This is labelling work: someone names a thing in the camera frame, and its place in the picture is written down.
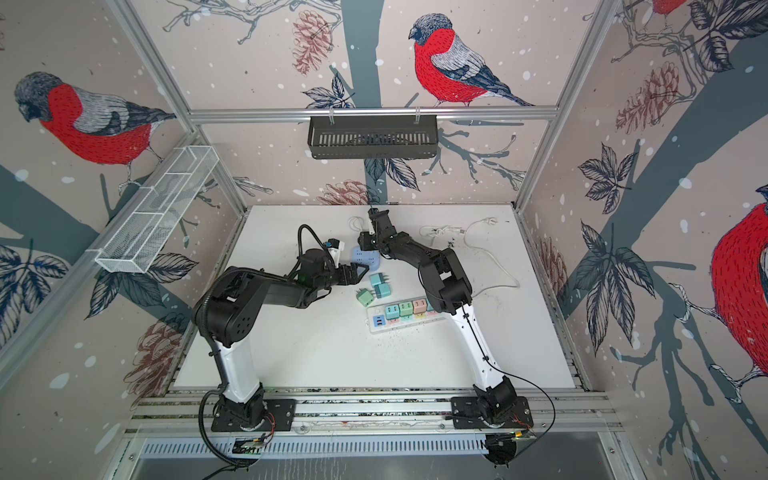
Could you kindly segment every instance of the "bird feet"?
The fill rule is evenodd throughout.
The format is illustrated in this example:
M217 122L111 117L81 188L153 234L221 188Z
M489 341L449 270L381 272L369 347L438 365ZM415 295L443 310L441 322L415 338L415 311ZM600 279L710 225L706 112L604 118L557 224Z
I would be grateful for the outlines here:
M723 322L723 319L720 317L720 314L717 313L717 311L714 308L703 308L702 306L692 304L690 300L688 300L688 295L685 293L685 289L683 288L682 285L680 285L679 283L670 283L670 285L680 291L680 296L683 297L683 301L685 302L685 315L675 317L678 320L680 320L681 323L685 323L689 320L692 309L699 310L700 312L709 316L713 316L714 318Z
M725 370L723 369L723 367L719 365L715 365L714 363L710 365L710 369L720 372L723 378L725 378L725 380L727 380L731 385L733 385L733 391L736 392L736 396L733 398L731 397L726 397L726 398L729 399L732 403L736 403L737 405L741 404L741 402L743 401L741 399L741 386L743 385L743 382L741 382L740 380L734 380L733 378L731 378L730 375L725 373Z
M136 180L128 180L128 181L125 181L125 182L123 182L122 184L119 184L119 185L118 185L118 195L122 195L122 194L123 194L123 189L124 189L125 187L127 187L128 185L136 185L137 187L140 187L140 186L141 186L141 184L140 184L140 183L138 183Z

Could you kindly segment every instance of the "bullfinch illustration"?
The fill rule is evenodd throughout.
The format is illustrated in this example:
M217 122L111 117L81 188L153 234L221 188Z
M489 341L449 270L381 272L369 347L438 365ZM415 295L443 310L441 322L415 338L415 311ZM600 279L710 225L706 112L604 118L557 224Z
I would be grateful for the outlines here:
M460 101L465 105L481 97L502 97L531 106L516 97L502 83L485 60L453 31L453 24L441 13L423 15L411 28L408 38L415 40L416 77L437 97L437 104Z
M159 108L141 107L117 95L97 94L65 84L55 75L36 71L16 84L16 103L26 121L34 118L69 150L95 164L125 165L144 150L157 126L172 118Z
M768 202L768 185L757 192ZM710 366L733 385L736 396L729 400L741 403L741 387L751 379L768 376L768 204L754 207L720 239L710 272L715 295L712 309L693 305L682 286L671 285L682 292L688 308L683 321L688 320L691 308L718 319L752 359L752 369L739 380L721 366Z

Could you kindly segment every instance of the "power strip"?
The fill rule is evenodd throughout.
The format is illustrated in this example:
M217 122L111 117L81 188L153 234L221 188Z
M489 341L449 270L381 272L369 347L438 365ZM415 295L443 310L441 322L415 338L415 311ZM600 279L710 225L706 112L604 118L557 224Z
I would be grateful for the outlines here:
M368 313L366 323L368 323L368 327L370 328L371 333L387 332L389 330L397 330L409 326L422 325L424 323L448 319L449 315L447 313L438 313L435 310L432 310L432 306L430 306L428 303L427 306L429 309L424 313L413 313L404 316L398 315L397 317L390 319L386 318L388 307L397 306L397 310L399 310L400 305L403 303L411 303L411 305L413 305L414 302L418 302L420 300L426 302L426 298L422 296L408 300L401 300L399 302L385 303L378 306L369 306L366 309L366 312Z

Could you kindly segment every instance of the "wire shelf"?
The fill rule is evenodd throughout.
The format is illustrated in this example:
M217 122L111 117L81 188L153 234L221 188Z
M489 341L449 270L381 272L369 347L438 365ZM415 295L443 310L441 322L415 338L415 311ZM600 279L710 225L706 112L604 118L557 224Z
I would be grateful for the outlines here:
M140 189L144 199L96 256L106 271L146 273L219 161L207 145L174 153L168 170L155 185Z

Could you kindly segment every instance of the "mounting plate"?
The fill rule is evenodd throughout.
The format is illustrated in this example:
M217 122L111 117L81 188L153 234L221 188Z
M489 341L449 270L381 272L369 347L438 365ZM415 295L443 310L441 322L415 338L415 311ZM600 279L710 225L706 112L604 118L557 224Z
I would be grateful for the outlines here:
M488 429L491 428L480 419L480 409L478 408L478 398L476 396L456 396L451 397L451 418L453 428L457 430L469 429ZM512 406L512 412L517 416L520 422L509 420L500 429L528 429L526 424L533 425L531 409L528 406L528 399L519 396Z
M293 413L296 411L296 400L264 400L266 410L275 417L275 432L289 432L293 422ZM214 417L214 422L210 426L212 432L246 432L240 426L240 420L226 412L225 409L217 409L218 417ZM268 432L272 430L272 424L269 420L261 422L253 432Z

